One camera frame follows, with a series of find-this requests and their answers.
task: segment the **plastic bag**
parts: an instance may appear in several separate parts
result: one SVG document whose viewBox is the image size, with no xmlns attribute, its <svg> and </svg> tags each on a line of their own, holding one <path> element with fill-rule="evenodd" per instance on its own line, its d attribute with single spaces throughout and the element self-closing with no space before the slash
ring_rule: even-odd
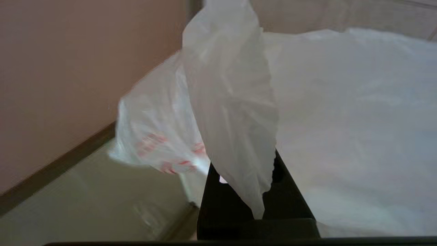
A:
<svg viewBox="0 0 437 246">
<path fill-rule="evenodd" d="M 322 236 L 437 232 L 437 44 L 351 29 L 265 35 L 277 150 Z"/>
<path fill-rule="evenodd" d="M 190 101 L 217 172 L 264 213 L 275 158 L 277 108 L 258 19 L 248 1 L 209 1 L 183 35 Z"/>
<path fill-rule="evenodd" d="M 118 107 L 112 158 L 165 173 L 208 173 L 179 52 L 141 79 Z"/>
</svg>

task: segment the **tiled floor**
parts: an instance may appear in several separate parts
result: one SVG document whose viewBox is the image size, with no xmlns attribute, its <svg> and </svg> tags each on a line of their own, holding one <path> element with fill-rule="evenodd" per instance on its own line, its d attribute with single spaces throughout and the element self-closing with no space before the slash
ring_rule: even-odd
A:
<svg viewBox="0 0 437 246">
<path fill-rule="evenodd" d="M 163 238 L 188 206 L 179 177 L 114 162 L 110 144 L 0 218 L 0 245 Z"/>
</svg>

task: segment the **beige wall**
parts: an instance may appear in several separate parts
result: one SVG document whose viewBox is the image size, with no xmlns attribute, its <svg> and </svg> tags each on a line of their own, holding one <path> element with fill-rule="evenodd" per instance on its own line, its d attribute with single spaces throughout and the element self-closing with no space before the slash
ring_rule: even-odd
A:
<svg viewBox="0 0 437 246">
<path fill-rule="evenodd" d="M 180 0 L 0 0 L 0 193 L 113 122 L 179 49 Z"/>
</svg>

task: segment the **translucent plastic bag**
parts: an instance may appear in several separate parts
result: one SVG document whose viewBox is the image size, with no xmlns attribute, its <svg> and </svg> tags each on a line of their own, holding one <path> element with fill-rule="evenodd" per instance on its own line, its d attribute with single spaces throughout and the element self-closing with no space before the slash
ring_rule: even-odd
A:
<svg viewBox="0 0 437 246">
<path fill-rule="evenodd" d="M 208 170 L 209 159 L 191 109 L 179 52 L 121 99 L 115 146 L 109 155 L 172 174 Z"/>
<path fill-rule="evenodd" d="M 248 1 L 208 1 L 184 30 L 190 101 L 217 172 L 252 209 L 264 213 L 278 114 L 261 28 Z"/>
<path fill-rule="evenodd" d="M 437 44 L 268 34 L 277 150 L 322 236 L 437 232 Z"/>
<path fill-rule="evenodd" d="M 206 148 L 218 173 L 261 218 L 277 121 L 257 16 L 245 0 L 211 1 L 186 27 L 181 53 L 121 100 L 110 155 L 168 173 L 208 173 Z"/>
</svg>

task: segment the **red logo on bag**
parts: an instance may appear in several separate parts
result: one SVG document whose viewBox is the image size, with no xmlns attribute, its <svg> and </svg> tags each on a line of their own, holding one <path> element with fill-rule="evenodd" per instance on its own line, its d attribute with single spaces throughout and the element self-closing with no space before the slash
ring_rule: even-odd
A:
<svg viewBox="0 0 437 246">
<path fill-rule="evenodd" d="M 178 168 L 176 166 L 176 169 L 179 171 L 175 171 L 174 165 L 182 166 L 182 167 Z M 182 161 L 177 164 L 172 164 L 171 162 L 161 162 L 161 166 L 160 166 L 160 171 L 168 174 L 176 174 L 177 172 L 192 172 L 194 170 L 196 170 L 196 167 L 193 165 L 191 161 Z"/>
<path fill-rule="evenodd" d="M 142 157 L 154 151 L 159 144 L 164 142 L 167 142 L 164 136 L 148 134 L 142 138 L 141 142 L 136 143 L 137 154 Z"/>
<path fill-rule="evenodd" d="M 163 173 L 176 174 L 170 162 L 162 162 L 160 171 Z"/>
<path fill-rule="evenodd" d="M 192 172 L 192 171 L 196 170 L 196 167 L 193 165 L 193 163 L 191 161 L 179 162 L 178 165 L 188 167 L 188 170 L 186 170 L 186 172 Z"/>
<path fill-rule="evenodd" d="M 200 154 L 206 154 L 206 151 L 205 151 L 205 145 L 204 145 L 203 143 L 197 143 L 197 144 L 195 144 L 195 145 L 194 145 L 193 152 L 194 152 L 195 154 L 198 154 L 198 155 L 200 155 Z"/>
</svg>

